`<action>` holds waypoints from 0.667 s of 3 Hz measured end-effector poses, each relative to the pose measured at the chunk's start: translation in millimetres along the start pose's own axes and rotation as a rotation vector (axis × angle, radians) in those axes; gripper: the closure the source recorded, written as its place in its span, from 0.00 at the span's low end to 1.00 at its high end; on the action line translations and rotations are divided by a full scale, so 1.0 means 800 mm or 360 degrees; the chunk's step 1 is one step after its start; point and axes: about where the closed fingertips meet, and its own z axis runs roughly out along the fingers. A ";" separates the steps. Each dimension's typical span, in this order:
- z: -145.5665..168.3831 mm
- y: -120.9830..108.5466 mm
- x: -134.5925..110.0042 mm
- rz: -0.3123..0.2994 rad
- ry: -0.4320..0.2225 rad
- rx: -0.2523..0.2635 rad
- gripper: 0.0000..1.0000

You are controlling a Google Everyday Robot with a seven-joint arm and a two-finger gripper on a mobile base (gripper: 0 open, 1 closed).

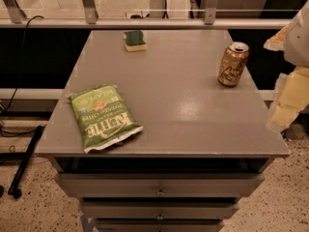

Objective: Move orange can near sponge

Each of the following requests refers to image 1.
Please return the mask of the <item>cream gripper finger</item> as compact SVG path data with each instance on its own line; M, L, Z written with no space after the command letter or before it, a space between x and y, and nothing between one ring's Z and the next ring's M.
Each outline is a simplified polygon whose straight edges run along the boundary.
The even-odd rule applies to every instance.
M275 83L266 126L270 131L287 129L309 105L309 69L296 67L290 74L280 73Z
M284 26L271 38L264 43L264 48L271 51L283 51L285 49L285 40L288 26Z

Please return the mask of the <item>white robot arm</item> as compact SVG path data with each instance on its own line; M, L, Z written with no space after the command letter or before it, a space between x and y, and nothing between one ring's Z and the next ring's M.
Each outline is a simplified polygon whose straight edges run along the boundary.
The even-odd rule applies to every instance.
M282 51L284 59L295 65L290 74L279 74L268 113L267 128L281 132L309 105L309 1L264 48Z

